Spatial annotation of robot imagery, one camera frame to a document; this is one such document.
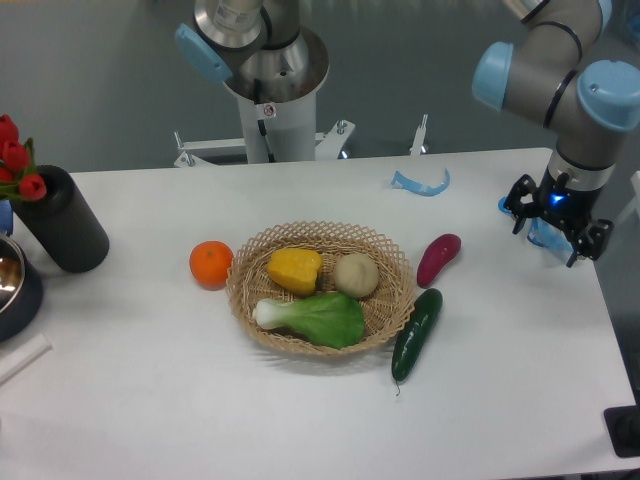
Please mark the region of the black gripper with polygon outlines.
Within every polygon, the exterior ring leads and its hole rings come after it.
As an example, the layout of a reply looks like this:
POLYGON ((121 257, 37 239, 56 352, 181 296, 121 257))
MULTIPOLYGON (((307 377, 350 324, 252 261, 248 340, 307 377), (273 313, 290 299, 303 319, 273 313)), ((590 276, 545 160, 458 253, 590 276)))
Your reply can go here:
POLYGON ((597 260, 606 250, 614 231, 614 223, 606 219, 592 219, 591 211, 600 190, 579 191, 558 180, 546 170, 540 185, 528 175, 521 176, 511 187, 504 207, 514 219, 512 233, 518 234, 526 221, 542 218, 565 231, 572 247, 566 262, 571 268, 579 258, 597 260))

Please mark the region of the second grey robot arm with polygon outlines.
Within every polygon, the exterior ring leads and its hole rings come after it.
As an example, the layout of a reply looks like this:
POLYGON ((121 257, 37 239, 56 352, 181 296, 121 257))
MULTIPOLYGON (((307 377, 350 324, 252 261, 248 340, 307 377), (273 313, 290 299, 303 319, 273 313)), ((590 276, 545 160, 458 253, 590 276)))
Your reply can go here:
POLYGON ((197 1, 193 25, 180 25, 174 39, 194 70, 220 84, 257 53, 288 47, 299 32, 297 1, 197 1))

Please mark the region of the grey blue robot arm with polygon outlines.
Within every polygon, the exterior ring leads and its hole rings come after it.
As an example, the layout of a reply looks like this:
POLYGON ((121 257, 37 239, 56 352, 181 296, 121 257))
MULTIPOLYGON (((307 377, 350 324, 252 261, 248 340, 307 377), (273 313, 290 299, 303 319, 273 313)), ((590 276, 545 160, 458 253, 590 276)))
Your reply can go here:
POLYGON ((527 28, 523 44, 497 42, 480 59, 476 99, 553 131, 557 141, 540 181, 523 175, 504 201, 519 233, 539 218, 571 247, 569 265, 598 259, 613 222, 592 209, 613 173, 618 152, 639 124, 639 70, 613 60, 579 66, 604 33, 609 1, 510 1, 527 28))

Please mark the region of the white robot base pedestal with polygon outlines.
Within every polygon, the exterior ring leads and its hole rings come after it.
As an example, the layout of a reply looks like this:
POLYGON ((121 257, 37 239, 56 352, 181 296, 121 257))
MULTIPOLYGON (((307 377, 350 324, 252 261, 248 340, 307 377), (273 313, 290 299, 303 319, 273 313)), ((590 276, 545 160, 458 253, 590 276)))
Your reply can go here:
POLYGON ((291 44, 258 51, 225 82, 237 100, 248 163, 315 158, 316 94, 328 72, 325 44, 303 27, 291 44))

